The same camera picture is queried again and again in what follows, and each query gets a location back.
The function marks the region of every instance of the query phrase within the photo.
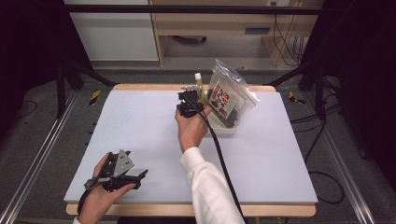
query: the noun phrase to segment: black cable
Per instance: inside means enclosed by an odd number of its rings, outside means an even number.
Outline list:
[[[286,38],[282,35],[282,32],[280,31],[279,25],[277,24],[276,14],[274,16],[275,16],[275,26],[277,28],[277,31],[279,32],[280,36],[282,37],[283,43],[285,44],[286,49],[289,52],[289,55],[291,56],[291,58],[293,58],[292,53],[290,52],[290,49],[289,49],[289,45],[288,45],[289,43],[286,41]]]
[[[299,38],[298,36],[295,36],[294,40],[293,40],[293,47],[292,47],[293,55],[292,55],[292,57],[294,57],[295,60],[297,61],[297,63],[300,64],[301,59],[303,57],[302,52],[303,52],[304,38],[302,36],[300,36],[299,48],[298,48],[298,50],[296,50],[298,38]]]
[[[320,123],[320,124],[318,124],[317,126],[312,127],[312,128],[309,128],[309,129],[304,129],[304,130],[294,131],[294,132],[295,132],[295,133],[305,133],[305,132],[309,132],[309,131],[312,131],[312,130],[316,129],[317,127],[319,127],[319,126],[321,126],[321,125],[323,125],[323,123]]]
[[[341,105],[340,104],[335,104],[335,105],[329,106],[329,108],[327,108],[325,111],[329,111],[329,110],[332,110],[332,109],[337,108],[337,107],[341,107]],[[334,111],[330,111],[330,112],[326,113],[326,115],[331,115],[332,113],[337,112],[337,111],[340,111],[340,108],[337,108]],[[305,122],[308,122],[308,121],[310,121],[312,119],[315,119],[317,116],[318,116],[318,114],[313,114],[313,115],[309,115],[309,116],[302,117],[302,118],[299,118],[299,119],[291,119],[290,123],[305,123]]]
[[[322,104],[322,106],[323,106],[323,111],[327,111],[327,110],[330,109],[330,108],[335,108],[336,106],[339,106],[339,104],[336,104],[336,105],[332,105],[332,106],[330,106],[329,108],[325,109],[325,108],[324,108],[324,105],[325,105],[325,104]],[[320,135],[321,135],[321,133],[323,132],[324,127],[325,127],[325,125],[326,125],[327,114],[325,113],[324,115],[325,115],[325,116],[324,116],[324,119],[323,119],[322,126],[321,126],[321,128],[320,128],[320,131],[319,131],[317,137],[315,138],[314,142],[312,143],[311,148],[309,148],[308,153],[306,154],[306,156],[305,156],[305,158],[304,158],[304,163],[305,163],[305,164],[307,163],[308,158],[309,158],[309,155],[311,154],[312,150],[314,149],[315,144],[316,144],[317,141],[319,140]],[[344,188],[342,187],[342,185],[340,184],[340,182],[339,182],[337,179],[335,179],[335,178],[334,178],[333,176],[331,176],[331,175],[328,175],[328,174],[323,173],[323,172],[320,172],[320,171],[310,171],[310,172],[308,172],[308,173],[309,173],[309,174],[325,175],[325,176],[329,177],[330,179],[332,179],[332,180],[338,185],[338,187],[339,187],[340,190],[341,190],[341,198],[340,198],[339,200],[335,201],[335,202],[326,200],[326,199],[324,199],[324,198],[322,198],[322,197],[320,197],[320,196],[317,196],[318,199],[320,199],[321,201],[323,201],[323,202],[325,202],[325,203],[330,203],[330,204],[339,204],[340,202],[342,202],[342,201],[344,200],[344,198],[345,198],[345,191],[344,191]]]
[[[286,62],[286,60],[285,60],[285,57],[283,57],[283,53],[282,53],[282,51],[279,49],[279,47],[277,46],[277,43],[276,43],[276,40],[275,40],[275,30],[276,30],[276,27],[278,28],[278,26],[277,26],[277,21],[276,21],[276,14],[274,14],[274,16],[275,16],[275,22],[274,22],[274,34],[273,34],[273,39],[274,39],[274,44],[275,44],[275,47],[277,48],[277,50],[279,51],[279,54],[280,54],[280,56],[282,57],[282,59],[283,59],[283,62],[285,63],[285,64],[287,64],[287,65],[289,65],[289,66],[297,66],[298,64],[290,64],[290,63],[287,63]]]
[[[327,95],[327,96],[324,98],[324,101],[326,101],[329,97],[331,97],[331,96],[336,96],[336,95],[337,95],[337,93],[331,93],[331,94]]]
[[[321,126],[321,128],[320,128],[320,131],[319,131],[317,137],[315,138],[314,143],[313,143],[312,146],[309,148],[308,153],[306,154],[306,156],[305,156],[305,158],[304,158],[304,163],[305,163],[305,164],[307,163],[308,158],[309,158],[309,155],[311,154],[312,150],[314,149],[315,144],[316,144],[317,141],[319,140],[320,135],[321,135],[321,133],[323,132],[324,126],[325,126],[325,125],[326,125],[326,119],[323,120],[323,123],[322,123],[322,126]]]
[[[242,212],[241,204],[238,201],[238,198],[237,198],[236,193],[235,193],[235,189],[233,188],[233,183],[231,182],[230,175],[228,174],[227,167],[225,165],[224,158],[222,156],[222,152],[221,152],[221,148],[220,148],[220,144],[219,144],[219,139],[216,136],[215,131],[210,126],[210,123],[209,123],[209,120],[206,117],[206,114],[203,111],[200,111],[187,97],[183,97],[183,99],[185,101],[187,101],[195,109],[195,111],[197,111],[199,116],[205,122],[205,124],[206,124],[207,128],[209,129],[210,133],[212,134],[213,141],[215,142],[216,150],[217,150],[218,155],[219,155],[219,161],[221,163],[221,168],[223,170],[223,173],[224,173],[225,179],[227,181],[228,187],[230,188],[231,194],[233,195],[233,201],[234,201],[236,207],[238,208],[238,211],[241,214],[242,219],[244,219],[244,214]]]
[[[337,179],[335,179],[335,178],[334,178],[333,176],[331,176],[331,175],[328,175],[328,174],[323,173],[323,172],[320,172],[320,171],[310,171],[310,172],[308,172],[308,173],[311,174],[311,175],[325,175],[325,176],[329,177],[331,180],[333,180],[333,181],[338,185],[338,188],[340,188],[341,197],[340,197],[339,200],[337,200],[337,201],[329,201],[329,200],[326,200],[326,199],[324,199],[324,198],[322,198],[322,197],[320,197],[320,196],[317,196],[321,201],[323,201],[323,202],[325,202],[325,203],[330,203],[330,204],[339,204],[339,203],[341,203],[341,202],[344,200],[344,198],[345,198],[345,191],[344,191],[343,186],[341,185],[341,183],[340,183]]]
[[[26,103],[33,103],[35,105],[35,107],[29,113],[17,116],[14,119],[20,119],[20,118],[26,117],[26,116],[32,114],[37,109],[37,103],[35,101],[23,101],[23,103],[25,103],[25,102]]]

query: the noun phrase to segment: clear plastic bag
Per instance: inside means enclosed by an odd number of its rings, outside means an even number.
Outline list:
[[[246,81],[230,66],[216,60],[207,91],[212,112],[227,128],[235,128],[241,118],[260,101]]]

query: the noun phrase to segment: yellow object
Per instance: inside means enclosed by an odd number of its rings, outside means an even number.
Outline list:
[[[200,88],[200,90],[197,91],[199,98],[200,98],[200,100],[198,102],[203,105],[207,105],[207,99],[206,99],[206,95],[205,95],[205,91],[204,91],[204,86],[202,83],[201,73],[195,73],[195,80],[196,80],[197,87]]]
[[[95,91],[95,92],[93,93],[89,105],[95,105],[96,100],[97,100],[98,97],[99,97],[99,93],[100,93],[100,91]]]
[[[292,91],[289,91],[289,101],[290,102],[295,102],[295,103],[297,103],[299,105],[305,105],[305,100],[297,100],[294,97],[294,93]]]

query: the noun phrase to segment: white sleeve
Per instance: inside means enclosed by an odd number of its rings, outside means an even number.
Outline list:
[[[180,163],[187,173],[198,224],[245,223],[223,174],[213,163],[205,161],[198,147],[187,149]]]
[[[79,223],[78,219],[75,217],[72,224],[81,224],[81,223]]]

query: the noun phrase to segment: table surface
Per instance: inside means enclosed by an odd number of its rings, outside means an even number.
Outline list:
[[[178,162],[181,153],[173,119],[180,87],[120,84],[113,89],[64,198],[68,214],[77,214],[78,200],[84,191],[82,184],[108,149],[115,147],[132,151],[135,167],[128,175],[137,175],[147,168],[148,175],[142,180],[142,187],[112,205],[108,215],[193,216],[191,195]],[[280,95],[273,87],[251,89],[262,101],[242,117],[233,136],[219,139],[244,215],[311,217],[316,213],[316,194]],[[221,170],[213,140],[206,137],[201,148],[213,149],[203,150],[203,154]]]

